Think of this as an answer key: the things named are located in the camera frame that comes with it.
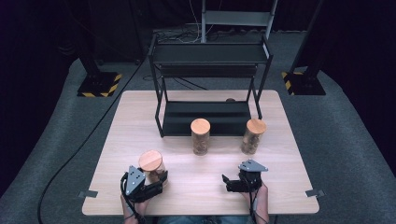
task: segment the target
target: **black curtain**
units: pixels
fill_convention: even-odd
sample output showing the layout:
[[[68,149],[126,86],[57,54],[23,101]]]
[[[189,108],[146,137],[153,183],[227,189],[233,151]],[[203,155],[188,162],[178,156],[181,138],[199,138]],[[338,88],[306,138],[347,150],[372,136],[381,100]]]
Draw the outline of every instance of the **black curtain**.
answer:
[[[309,67],[322,46],[331,42],[320,69],[341,86],[394,174],[395,9],[392,0],[324,0],[301,55],[296,58],[297,67]]]
[[[0,2],[0,196],[47,126],[76,59],[57,3]]]

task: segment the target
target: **jar with cork lid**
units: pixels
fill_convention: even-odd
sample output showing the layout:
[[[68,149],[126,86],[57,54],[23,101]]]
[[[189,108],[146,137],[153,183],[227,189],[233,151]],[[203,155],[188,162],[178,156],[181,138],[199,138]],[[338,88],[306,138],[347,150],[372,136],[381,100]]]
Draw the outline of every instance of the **jar with cork lid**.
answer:
[[[168,172],[163,164],[163,155],[159,151],[150,150],[143,153],[139,158],[139,166],[150,184],[162,180],[163,188],[167,185]]]
[[[247,128],[242,140],[242,152],[251,155],[255,154],[259,146],[262,134],[267,130],[267,125],[260,119],[250,119],[247,121]]]
[[[206,119],[195,119],[191,123],[192,150],[203,156],[209,147],[210,123]]]

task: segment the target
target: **black cable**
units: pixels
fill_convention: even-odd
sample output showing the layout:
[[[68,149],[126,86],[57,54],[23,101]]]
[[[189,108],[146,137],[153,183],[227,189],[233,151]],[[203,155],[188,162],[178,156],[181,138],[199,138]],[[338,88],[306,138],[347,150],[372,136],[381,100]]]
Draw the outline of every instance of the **black cable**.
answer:
[[[198,87],[198,88],[200,88],[200,89],[202,89],[202,90],[206,90],[206,91],[207,91],[207,88],[204,88],[204,87],[199,86],[199,85],[197,85],[197,84],[195,84],[195,83],[192,83],[192,82],[188,81],[187,79],[184,79],[184,78],[182,78],[182,77],[179,77],[179,79],[181,79],[181,80],[183,80],[183,81],[185,81],[185,82],[188,82],[188,83],[190,83],[191,85],[193,85],[193,86],[195,86],[195,87]]]
[[[192,90],[192,91],[193,91],[193,88],[191,88],[191,87],[189,87],[189,86],[186,86],[186,85],[184,85],[183,83],[181,83],[181,82],[177,81],[177,79],[173,78],[173,80],[174,80],[175,82],[177,82],[178,84],[180,84],[180,85],[184,86],[185,88],[188,88],[188,89],[190,89],[190,90]]]
[[[73,153],[73,155],[64,163],[64,165],[61,166],[61,168],[58,169],[58,171],[55,173],[55,175],[52,176],[52,178],[49,180],[49,182],[47,183],[47,186],[44,188],[43,192],[41,193],[40,199],[38,201],[38,205],[37,205],[37,220],[38,223],[42,224],[43,220],[41,219],[41,204],[43,202],[44,196],[48,190],[48,188],[50,187],[50,184],[52,183],[52,181],[55,179],[55,177],[62,171],[62,169],[81,151],[81,149],[85,146],[85,144],[88,142],[88,140],[91,138],[91,136],[93,135],[93,133],[96,131],[96,129],[99,127],[99,124],[103,121],[103,119],[105,118],[105,116],[108,114],[108,112],[110,111],[111,107],[113,107],[113,105],[117,102],[117,100],[120,98],[120,95],[122,94],[122,92],[125,90],[126,86],[129,84],[129,82],[132,80],[132,78],[134,77],[134,75],[136,74],[136,72],[139,70],[140,66],[143,63],[139,64],[139,66],[136,68],[136,70],[134,71],[134,73],[131,75],[131,77],[128,79],[128,81],[126,82],[125,86],[122,87],[122,89],[120,89],[120,92],[116,95],[116,97],[114,98],[114,101],[111,103],[110,107],[107,109],[107,111],[105,112],[105,114],[99,119],[99,121],[96,123],[96,125],[93,127],[93,129],[91,130],[91,132],[88,134],[88,136],[85,138],[85,140],[82,142],[82,144],[78,147],[78,149]]]

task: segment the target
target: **cable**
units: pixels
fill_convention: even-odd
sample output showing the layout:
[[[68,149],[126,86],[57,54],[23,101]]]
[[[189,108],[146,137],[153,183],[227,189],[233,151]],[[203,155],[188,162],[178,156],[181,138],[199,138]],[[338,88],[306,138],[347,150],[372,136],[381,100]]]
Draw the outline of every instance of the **cable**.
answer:
[[[197,24],[197,37],[196,37],[194,40],[192,40],[192,41],[187,41],[187,42],[184,42],[184,41],[181,40],[180,38],[177,39],[177,40],[180,41],[181,43],[185,43],[185,44],[188,44],[188,43],[195,43],[195,42],[197,42],[197,41],[200,39],[200,37],[199,37],[199,24],[198,24],[198,20],[197,20],[197,18],[196,18],[196,16],[195,16],[195,13],[194,13],[193,8],[192,8],[191,0],[189,0],[189,2],[190,2],[190,8],[191,8],[192,16],[193,16],[194,19],[195,19],[195,24]]]
[[[190,83],[192,86],[195,86],[195,87],[198,87],[198,88],[200,88],[200,89],[202,89],[202,90],[206,90],[206,91],[207,91],[207,88],[204,88],[204,87],[199,86],[199,85],[197,85],[197,84],[195,84],[195,83],[192,83],[192,82],[188,81],[187,79],[184,79],[184,78],[182,78],[182,77],[180,77],[179,79],[181,79],[181,80],[183,80],[183,81],[185,81],[185,82]]]
[[[188,89],[190,89],[190,90],[192,90],[192,91],[193,91],[193,88],[191,88],[191,87],[189,87],[189,86],[186,86],[186,85],[184,85],[183,83],[181,83],[181,82],[177,81],[177,79],[173,78],[173,80],[174,80],[175,82],[177,82],[178,84],[180,84],[180,85],[182,85],[182,86],[184,86],[184,87],[186,87],[186,88],[188,88]]]
[[[136,70],[134,71],[134,73],[131,75],[131,77],[128,79],[128,81],[126,82],[125,86],[122,87],[122,89],[120,89],[120,92],[117,94],[117,96],[114,98],[114,101],[111,103],[110,107],[107,109],[107,111],[105,112],[105,114],[99,119],[99,121],[96,123],[96,125],[93,127],[93,129],[91,130],[91,132],[88,134],[88,136],[85,138],[85,140],[81,143],[81,145],[78,147],[78,149],[73,153],[73,155],[64,163],[64,165],[61,166],[61,168],[58,169],[58,171],[55,173],[55,175],[52,176],[52,178],[49,180],[47,186],[44,188],[43,192],[41,193],[41,197],[38,201],[38,205],[37,205],[37,220],[38,223],[42,224],[43,220],[41,219],[41,204],[43,202],[44,196],[48,190],[48,188],[50,187],[50,184],[52,183],[52,181],[55,179],[55,177],[62,171],[62,169],[71,161],[73,160],[73,158],[81,151],[81,149],[85,146],[85,144],[88,142],[88,140],[91,138],[91,136],[93,135],[93,133],[96,131],[96,129],[99,127],[99,124],[101,124],[101,122],[103,121],[103,119],[105,118],[105,116],[108,114],[108,112],[110,111],[110,109],[113,107],[113,105],[117,102],[117,100],[120,98],[122,92],[125,90],[126,86],[129,84],[129,82],[131,82],[132,78],[134,77],[134,75],[137,73],[137,71],[139,70],[140,66],[143,63],[139,64],[138,67],[136,68]]]

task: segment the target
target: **metal stand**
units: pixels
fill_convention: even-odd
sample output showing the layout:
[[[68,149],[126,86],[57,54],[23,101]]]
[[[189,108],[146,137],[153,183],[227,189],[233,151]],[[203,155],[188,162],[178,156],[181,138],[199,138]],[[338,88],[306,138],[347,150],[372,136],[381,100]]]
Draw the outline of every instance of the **metal stand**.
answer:
[[[191,135],[191,122],[198,118],[210,122],[211,135],[242,136],[248,120],[251,119],[248,107],[251,94],[259,119],[262,118],[259,101],[272,58],[265,37],[262,38],[261,43],[254,44],[159,44],[157,37],[154,36],[148,51],[148,59],[157,93],[155,119],[161,137]],[[259,63],[264,63],[266,68],[262,74],[260,87],[256,91],[254,77]],[[156,67],[161,72],[161,89],[156,77]],[[244,101],[230,102],[224,99],[224,102],[180,102],[168,98],[165,80],[169,77],[250,78],[250,84]],[[166,107],[161,125],[159,114],[163,97]]]
[[[310,64],[305,72],[303,73],[295,73],[294,70],[296,68],[296,64],[300,61],[300,57],[302,51],[304,50],[305,43],[307,38],[311,34],[312,26],[317,19],[317,16],[320,12],[321,6],[324,0],[320,0],[318,3],[318,7],[315,11],[312,21],[309,24],[308,32],[304,38],[303,44],[300,46],[300,49],[297,53],[297,56],[291,66],[291,69],[288,73],[282,73],[283,80],[286,84],[286,89],[290,95],[326,95],[326,92],[323,90],[319,80],[318,80],[318,72],[320,67],[323,65],[324,60],[326,59],[326,55],[332,49],[332,46],[335,41],[336,32],[332,32],[331,35],[328,35],[322,45],[322,48],[318,51],[318,55],[315,60]]]
[[[114,93],[117,88],[121,75],[115,72],[100,72],[90,51],[85,43],[84,36],[81,34],[80,27],[76,24],[70,6],[66,1],[64,3],[64,10],[68,15],[69,34],[73,39],[73,44],[76,47],[78,57],[84,66],[87,76],[78,89],[78,96],[87,97],[107,97]]]

